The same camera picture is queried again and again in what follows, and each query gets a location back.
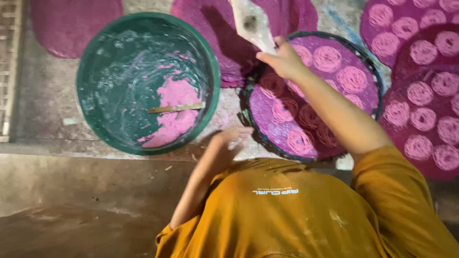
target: pink dough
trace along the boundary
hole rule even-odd
[[[455,56],[459,53],[459,35],[452,31],[442,31],[437,34],[435,45],[444,56]]]
[[[304,105],[298,114],[298,123],[309,129],[316,129],[322,120],[310,105]]]
[[[168,77],[164,84],[157,90],[158,95],[161,97],[161,107],[200,101],[195,89],[186,79],[173,81],[172,78],[172,76]],[[158,124],[162,125],[162,127],[155,133],[147,136],[148,142],[144,143],[142,147],[159,147],[173,142],[193,126],[198,113],[196,110],[185,110],[167,112],[163,113],[162,116],[158,116]]]
[[[409,106],[406,102],[394,101],[384,111],[384,118],[396,126],[404,126],[409,119]]]
[[[451,99],[451,109],[457,116],[459,116],[459,95],[455,95]]]
[[[344,95],[348,100],[350,100],[354,105],[358,106],[360,109],[364,110],[365,106],[362,100],[356,95]]]
[[[298,104],[293,99],[275,99],[273,104],[274,122],[283,123],[293,120],[298,113]]]
[[[384,4],[373,5],[369,12],[369,22],[376,27],[389,26],[394,19],[392,9]]]
[[[459,167],[459,152],[454,146],[440,145],[435,147],[433,160],[441,170],[453,170]]]
[[[413,3],[418,8],[427,8],[436,4],[438,0],[413,0]]]
[[[341,53],[330,46],[322,46],[314,51],[314,66],[322,72],[332,73],[338,70],[341,59]]]
[[[260,86],[263,94],[270,99],[274,99],[284,92],[285,82],[277,74],[269,73],[260,80]]]
[[[420,81],[410,84],[406,95],[409,101],[418,106],[425,106],[433,100],[432,89],[427,84]]]
[[[400,40],[395,34],[383,32],[371,41],[371,51],[381,57],[392,56],[397,52],[398,45]]]
[[[287,135],[287,145],[298,155],[308,154],[314,149],[314,138],[311,133],[292,130]]]
[[[447,12],[453,12],[459,10],[458,0],[440,0],[440,6]]]
[[[454,24],[459,24],[459,14],[455,14],[451,22]]]
[[[393,6],[401,6],[406,2],[406,0],[387,0]]]
[[[313,55],[307,48],[301,45],[292,45],[297,54],[301,57],[305,66],[311,66],[313,64]]]
[[[459,119],[442,117],[438,120],[437,133],[444,142],[456,145],[459,143]]]
[[[459,76],[443,72],[437,73],[432,79],[432,88],[440,96],[452,96],[459,88]]]
[[[421,18],[421,22],[419,23],[419,27],[427,28],[428,26],[435,25],[435,24],[444,24],[446,23],[446,16],[445,14],[437,9],[428,10],[425,15]]]
[[[338,72],[336,80],[347,93],[359,93],[367,86],[365,73],[353,66],[348,66]]]
[[[418,22],[411,17],[402,17],[392,24],[392,31],[402,39],[409,39],[419,31]]]
[[[426,160],[433,152],[431,141],[422,135],[410,135],[405,142],[405,154],[415,160]]]
[[[33,0],[30,5],[35,37],[61,58],[79,58],[102,28],[123,15],[121,0]]]
[[[435,127],[437,115],[429,108],[420,107],[411,113],[410,120],[418,130],[427,132]]]
[[[173,64],[168,64],[168,65],[160,65],[160,66],[158,66],[156,69],[171,68],[172,66],[174,66],[174,65],[173,65]]]
[[[419,65],[428,65],[435,61],[437,48],[427,40],[418,40],[409,48],[409,55]]]

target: purple drying mat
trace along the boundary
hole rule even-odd
[[[414,42],[419,40],[427,40],[428,42],[435,45],[435,39],[437,34],[442,31],[452,31],[459,32],[459,25],[456,24],[441,24],[430,26],[427,29],[419,31],[414,35],[409,41],[403,44],[402,48],[399,51],[397,60],[392,69],[392,82],[397,82],[399,80],[405,80],[406,77],[411,74],[417,73],[420,69],[428,69],[430,66],[444,66],[447,68],[449,65],[458,65],[459,61],[457,60],[458,56],[447,57],[442,55],[440,52],[437,54],[437,58],[429,65],[419,65],[414,62],[410,56],[410,47]]]
[[[391,4],[391,2],[396,3],[396,4],[400,3],[400,5],[393,5]],[[419,6],[425,6],[429,2],[433,4],[429,7],[419,8],[414,4],[415,2]],[[392,10],[392,13],[393,13],[392,19],[390,19],[390,15],[384,16],[384,19],[376,19],[376,24],[388,24],[388,25],[373,26],[370,23],[370,15],[369,15],[370,9],[374,7],[374,5],[381,5],[381,4],[386,5],[388,8]],[[412,28],[421,30],[423,29],[421,28],[421,24],[423,26],[428,26],[428,24],[434,24],[435,22],[437,22],[437,24],[447,23],[447,22],[459,23],[459,16],[454,18],[454,16],[458,14],[457,10],[453,11],[452,9],[449,9],[448,7],[446,7],[444,4],[442,5],[450,11],[446,11],[444,8],[442,8],[440,6],[440,2],[436,0],[406,0],[406,1],[403,1],[403,0],[391,0],[391,1],[389,0],[371,0],[366,4],[364,8],[364,12],[362,14],[361,24],[360,24],[360,35],[362,36],[362,39],[364,40],[365,44],[368,46],[368,49],[370,49],[370,51],[378,57],[381,63],[392,68],[394,66],[397,53],[402,47],[402,44],[406,40],[409,39],[409,31],[412,31]],[[431,17],[433,16],[432,11],[430,11],[432,9],[436,10],[434,12],[436,12],[436,14],[438,15],[437,19],[433,19],[433,20],[430,19],[430,22],[426,22],[426,21],[421,22],[421,19],[426,15],[428,11],[430,12],[429,15]],[[402,17],[404,17],[404,19],[405,17],[410,17],[415,20],[413,27],[408,29],[408,31],[405,28],[403,28],[403,26],[397,26],[397,24],[402,24],[402,23],[396,23]],[[402,34],[403,37],[395,36],[394,30],[392,29],[394,23],[396,23],[395,26],[397,28],[400,28],[402,31],[405,29],[404,32],[407,34]],[[378,55],[377,54],[378,51],[374,50],[372,46],[373,39],[381,33],[390,33],[392,34],[393,38],[399,40],[399,44],[396,48],[395,48],[395,45],[392,45],[393,48],[391,49],[393,50],[393,54],[389,54],[389,53],[392,53],[392,51],[390,51],[389,48],[387,48],[387,52],[383,52],[383,55],[387,55],[387,56]]]
[[[290,41],[292,45],[301,45],[306,47],[311,53],[318,47],[330,46],[335,48],[341,53],[342,61],[340,68],[333,73],[327,73],[318,70],[314,65],[311,65],[309,68],[320,76],[324,80],[332,80],[337,85],[339,92],[343,93],[342,87],[336,80],[336,74],[339,73],[341,69],[346,66],[354,66],[362,70],[366,75],[366,87],[357,95],[364,105],[364,110],[371,114],[373,109],[378,105],[378,89],[373,79],[373,74],[368,70],[368,68],[360,61],[360,59],[355,56],[348,48],[343,46],[340,42],[334,39],[324,39],[316,36],[308,36],[302,38],[296,38]],[[264,75],[272,73],[272,69],[269,67]],[[298,95],[292,95],[291,91],[287,89],[287,86],[284,86],[284,91],[281,97],[287,97],[294,99],[298,104],[298,110],[302,106],[307,105],[306,101],[299,97]],[[256,84],[252,94],[250,95],[250,110],[252,112],[252,117],[257,126],[260,128],[261,133],[263,133],[271,142],[276,144],[280,149],[286,151],[287,153],[300,157],[307,158],[326,158],[332,157],[344,152],[341,147],[327,147],[319,141],[316,129],[307,129],[302,128],[298,124],[298,117],[294,120],[285,122],[285,123],[275,123],[273,122],[273,112],[272,106],[274,104],[274,99],[268,98],[261,90],[261,86]],[[310,132],[314,137],[314,147],[315,150],[312,150],[310,153],[305,155],[298,155],[295,153],[286,143],[287,134],[290,130],[305,130]]]
[[[317,12],[309,0],[254,0],[268,15],[273,36],[297,30],[316,31]],[[257,63],[257,49],[236,33],[227,0],[175,0],[171,14],[196,28],[212,47],[222,76],[222,88],[244,86]]]
[[[437,132],[438,120],[442,117],[449,116],[457,118],[457,114],[452,110],[451,99],[453,96],[441,96],[432,90],[433,98],[430,103],[418,106],[415,105],[407,97],[408,87],[415,82],[421,81],[425,83],[430,89],[432,89],[433,78],[441,72],[449,72],[451,74],[459,74],[459,60],[456,57],[445,57],[438,53],[436,60],[427,66],[421,66],[416,64],[410,57],[409,49],[410,46],[418,40],[425,39],[431,43],[434,43],[438,33],[442,31],[459,31],[459,25],[444,24],[431,26],[425,30],[421,30],[408,42],[406,42],[401,48],[397,62],[392,71],[392,87],[384,96],[384,113],[381,116],[380,124],[383,129],[389,134],[390,138],[394,142],[397,149],[426,177],[435,180],[449,180],[459,175],[459,167],[452,170],[443,170],[439,168],[432,155],[429,155],[425,160],[417,160],[409,157],[405,152],[405,143],[410,136],[421,135],[425,136],[431,143],[432,147],[447,145],[442,139],[440,139]],[[388,105],[394,101],[399,103],[407,103],[409,106],[409,113],[412,114],[418,108],[431,109],[436,114],[436,119],[432,129],[427,131],[421,131],[414,127],[413,122],[410,119],[405,125],[397,126],[389,122],[385,118],[385,113]],[[430,153],[430,148],[420,148],[419,151],[424,153]]]
[[[61,58],[79,58],[103,27],[123,15],[121,0],[33,0],[30,4],[35,37]]]

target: round woven tray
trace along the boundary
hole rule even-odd
[[[290,41],[292,39],[296,38],[303,38],[303,37],[310,37],[310,36],[315,36],[315,37],[320,37],[324,39],[334,39],[341,44],[343,44],[346,48],[351,50],[355,55],[362,61],[362,63],[368,68],[368,70],[373,74],[373,76],[376,78],[375,84],[378,89],[378,106],[373,110],[372,116],[374,116],[375,120],[377,121],[381,111],[382,111],[382,96],[383,96],[383,85],[382,85],[382,79],[381,76],[379,75],[378,71],[376,70],[376,67],[373,63],[373,61],[370,59],[368,54],[360,47],[355,45],[354,43],[350,42],[349,40],[333,35],[330,33],[326,32],[305,32],[305,31],[297,31],[292,34],[290,34],[287,37],[287,40]],[[254,134],[253,138],[256,142],[262,144],[266,150],[269,152],[272,152],[282,158],[290,159],[290,160],[296,160],[304,163],[311,162],[315,159],[313,158],[306,158],[306,157],[301,157],[297,155],[291,155],[287,153],[286,151],[280,149],[276,144],[274,144],[272,141],[270,141],[266,135],[264,135],[261,131],[260,128],[257,126],[257,123],[255,123],[253,117],[252,117],[252,112],[250,110],[250,105],[249,105],[249,100],[250,100],[250,95],[252,94],[253,87],[255,86],[255,83],[260,79],[261,75],[263,74],[264,70],[266,68],[265,63],[261,63],[260,65],[257,66],[254,71],[251,73],[251,75],[247,78],[246,82],[246,87],[244,90],[241,91],[240,93],[240,98],[241,98],[241,114],[239,115],[239,119],[242,121],[242,123],[245,126],[251,126],[253,127]],[[329,157],[329,158],[335,158],[342,156],[343,154],[346,154],[346,152],[343,152],[341,154]]]

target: concrete floor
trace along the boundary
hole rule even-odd
[[[154,257],[194,165],[0,154],[0,257]]]

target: wooden stick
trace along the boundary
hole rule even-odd
[[[189,109],[201,109],[204,108],[206,104],[204,102],[192,103],[192,104],[182,104],[182,105],[174,105],[174,106],[167,106],[167,107],[155,107],[150,108],[148,112],[152,113],[163,113],[163,112],[173,112],[173,111],[183,111]]]

